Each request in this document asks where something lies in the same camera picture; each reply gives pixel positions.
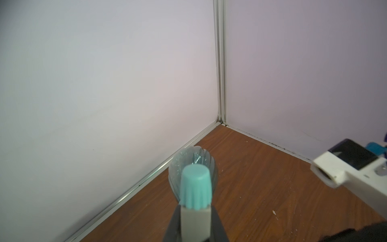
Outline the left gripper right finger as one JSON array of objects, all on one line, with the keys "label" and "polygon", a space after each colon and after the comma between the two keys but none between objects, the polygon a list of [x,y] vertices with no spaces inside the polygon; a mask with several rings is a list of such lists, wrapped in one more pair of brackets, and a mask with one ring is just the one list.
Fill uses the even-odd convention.
[{"label": "left gripper right finger", "polygon": [[229,242],[225,228],[214,206],[211,207],[211,235],[210,242]]}]

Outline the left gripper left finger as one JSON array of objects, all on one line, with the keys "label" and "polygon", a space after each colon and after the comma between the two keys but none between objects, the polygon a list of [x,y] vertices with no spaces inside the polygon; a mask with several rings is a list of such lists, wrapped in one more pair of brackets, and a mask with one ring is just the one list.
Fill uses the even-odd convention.
[{"label": "left gripper left finger", "polygon": [[181,206],[177,205],[164,234],[163,242],[181,242]]}]

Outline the teal spray bottle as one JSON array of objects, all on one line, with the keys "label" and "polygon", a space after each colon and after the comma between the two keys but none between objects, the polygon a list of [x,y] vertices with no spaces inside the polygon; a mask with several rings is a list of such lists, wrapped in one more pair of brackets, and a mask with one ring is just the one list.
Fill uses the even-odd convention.
[{"label": "teal spray bottle", "polygon": [[205,242],[211,236],[215,160],[200,146],[182,149],[170,162],[168,180],[180,209],[183,242]]}]

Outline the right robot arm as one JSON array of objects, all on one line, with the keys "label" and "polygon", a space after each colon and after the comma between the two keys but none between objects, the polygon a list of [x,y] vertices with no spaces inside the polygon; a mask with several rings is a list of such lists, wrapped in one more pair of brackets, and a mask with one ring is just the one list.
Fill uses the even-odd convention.
[{"label": "right robot arm", "polygon": [[331,236],[324,236],[319,242],[386,242],[387,222],[365,226],[362,229],[345,229]]}]

